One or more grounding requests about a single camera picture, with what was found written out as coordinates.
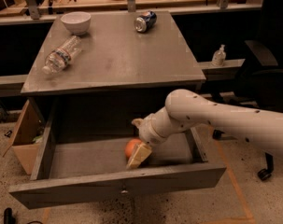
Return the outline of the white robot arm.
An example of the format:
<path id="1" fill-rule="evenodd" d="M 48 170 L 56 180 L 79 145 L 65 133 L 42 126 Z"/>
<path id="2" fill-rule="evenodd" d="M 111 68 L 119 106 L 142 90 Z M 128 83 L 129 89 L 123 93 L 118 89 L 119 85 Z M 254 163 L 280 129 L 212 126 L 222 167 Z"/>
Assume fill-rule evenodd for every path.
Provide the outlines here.
<path id="1" fill-rule="evenodd" d="M 283 113 L 218 104 L 193 91 L 179 89 L 167 95 L 159 111 L 132 120 L 139 138 L 151 147 L 201 123 L 283 160 Z"/>

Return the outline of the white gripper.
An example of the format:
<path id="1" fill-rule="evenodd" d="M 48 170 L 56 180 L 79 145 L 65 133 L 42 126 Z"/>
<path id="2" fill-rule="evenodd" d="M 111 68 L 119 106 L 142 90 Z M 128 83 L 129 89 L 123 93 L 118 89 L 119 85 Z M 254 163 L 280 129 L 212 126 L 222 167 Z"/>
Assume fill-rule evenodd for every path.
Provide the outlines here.
<path id="1" fill-rule="evenodd" d="M 150 114 L 144 119 L 133 119 L 132 124 L 139 130 L 139 138 L 145 143 L 141 142 L 134 145 L 132 155 L 127 161 L 127 169 L 138 168 L 141 163 L 146 160 L 152 153 L 152 148 L 162 142 L 162 138 L 157 134 L 153 128 L 154 115 Z"/>

